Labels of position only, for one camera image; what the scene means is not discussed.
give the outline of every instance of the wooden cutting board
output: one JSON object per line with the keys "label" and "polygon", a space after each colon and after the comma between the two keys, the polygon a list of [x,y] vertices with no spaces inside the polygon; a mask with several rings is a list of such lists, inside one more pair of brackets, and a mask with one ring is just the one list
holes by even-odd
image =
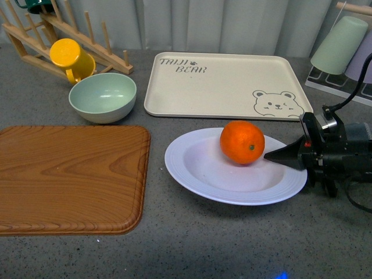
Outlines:
{"label": "wooden cutting board", "polygon": [[130,231],[142,216],[149,146],[140,126],[0,131],[0,235]]}

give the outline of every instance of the countertop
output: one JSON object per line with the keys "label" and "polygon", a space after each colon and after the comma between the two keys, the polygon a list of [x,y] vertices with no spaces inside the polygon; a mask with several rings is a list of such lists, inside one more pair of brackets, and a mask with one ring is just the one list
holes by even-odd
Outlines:
{"label": "countertop", "polygon": [[[70,106],[67,80],[24,63],[11,44],[0,47],[0,129],[93,125]],[[132,112],[114,123],[151,134],[142,220],[123,235],[0,237],[0,278],[371,278],[372,215],[352,206],[343,191],[329,198],[316,185],[283,202],[237,206],[203,198],[173,179],[164,163],[168,145],[231,119],[149,115],[144,99],[159,52],[128,51],[138,96]],[[344,100],[304,85],[309,59],[287,60],[315,114]],[[338,115],[345,123],[370,122],[372,108],[351,102]],[[285,144],[303,133],[297,121],[252,122]]]}

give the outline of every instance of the bear drawing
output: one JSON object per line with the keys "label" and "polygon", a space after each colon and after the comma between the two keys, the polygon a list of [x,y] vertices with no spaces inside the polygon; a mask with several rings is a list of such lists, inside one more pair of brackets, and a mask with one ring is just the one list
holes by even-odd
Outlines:
{"label": "bear drawing", "polygon": [[283,91],[278,94],[256,90],[253,96],[256,98],[253,108],[260,115],[299,118],[304,113],[295,100],[295,94],[291,92]]}

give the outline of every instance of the blue light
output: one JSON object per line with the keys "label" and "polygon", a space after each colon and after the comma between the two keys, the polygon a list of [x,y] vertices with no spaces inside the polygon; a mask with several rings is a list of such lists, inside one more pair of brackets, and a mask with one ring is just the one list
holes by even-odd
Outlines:
{"label": "blue light", "polygon": [[287,273],[283,272],[278,277],[275,277],[275,279],[288,279]]}

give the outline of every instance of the cream tray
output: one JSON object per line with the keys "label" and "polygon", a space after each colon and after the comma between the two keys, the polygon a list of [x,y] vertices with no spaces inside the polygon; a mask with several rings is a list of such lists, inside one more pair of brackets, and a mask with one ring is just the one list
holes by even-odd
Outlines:
{"label": "cream tray", "polygon": [[155,57],[144,107],[162,117],[272,120],[313,111],[284,58],[182,52]]}

